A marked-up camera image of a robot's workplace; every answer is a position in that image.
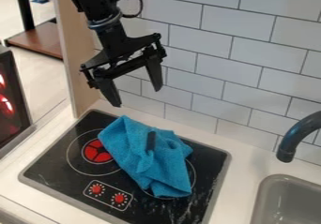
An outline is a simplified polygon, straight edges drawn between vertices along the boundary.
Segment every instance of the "metal sink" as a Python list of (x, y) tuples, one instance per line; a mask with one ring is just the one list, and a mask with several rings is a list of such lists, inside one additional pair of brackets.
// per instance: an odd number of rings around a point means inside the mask
[(266, 178), (251, 224), (320, 224), (321, 186), (288, 175)]

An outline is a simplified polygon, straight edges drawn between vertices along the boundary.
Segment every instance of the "red light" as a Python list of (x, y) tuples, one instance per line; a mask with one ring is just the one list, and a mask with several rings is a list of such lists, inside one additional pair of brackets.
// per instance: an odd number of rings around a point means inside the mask
[(0, 74), (0, 86), (6, 87), (5, 79), (1, 74)]
[(0, 110), (6, 116), (11, 116), (14, 113), (12, 104), (3, 95), (0, 95)]

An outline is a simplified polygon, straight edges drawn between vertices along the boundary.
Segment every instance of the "blue cloth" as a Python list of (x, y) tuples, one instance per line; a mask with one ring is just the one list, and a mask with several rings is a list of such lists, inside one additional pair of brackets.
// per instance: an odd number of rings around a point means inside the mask
[[(156, 133), (154, 150), (147, 150), (150, 131)], [(192, 149), (170, 130), (149, 127), (121, 116), (99, 134), (99, 140), (141, 189), (156, 197), (191, 195), (185, 158)]]

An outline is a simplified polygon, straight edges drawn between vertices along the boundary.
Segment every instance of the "toy stove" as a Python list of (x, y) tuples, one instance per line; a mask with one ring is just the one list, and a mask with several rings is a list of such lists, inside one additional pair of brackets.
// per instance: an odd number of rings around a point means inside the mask
[(20, 180), (112, 223), (205, 223), (206, 209), (214, 204), (212, 193), (220, 188), (217, 179), (227, 155), (183, 140), (194, 150), (186, 159), (192, 194), (179, 199), (156, 198), (151, 191), (141, 190), (97, 139), (115, 119), (89, 112), (27, 167)]

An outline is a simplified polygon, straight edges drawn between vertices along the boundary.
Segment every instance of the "faucet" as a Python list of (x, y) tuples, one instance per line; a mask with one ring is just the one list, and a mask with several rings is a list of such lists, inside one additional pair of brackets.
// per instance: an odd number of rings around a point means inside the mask
[(277, 158), (282, 162), (291, 162), (299, 143), (309, 134), (320, 128), (321, 112), (313, 113), (296, 123), (285, 134), (279, 146)]

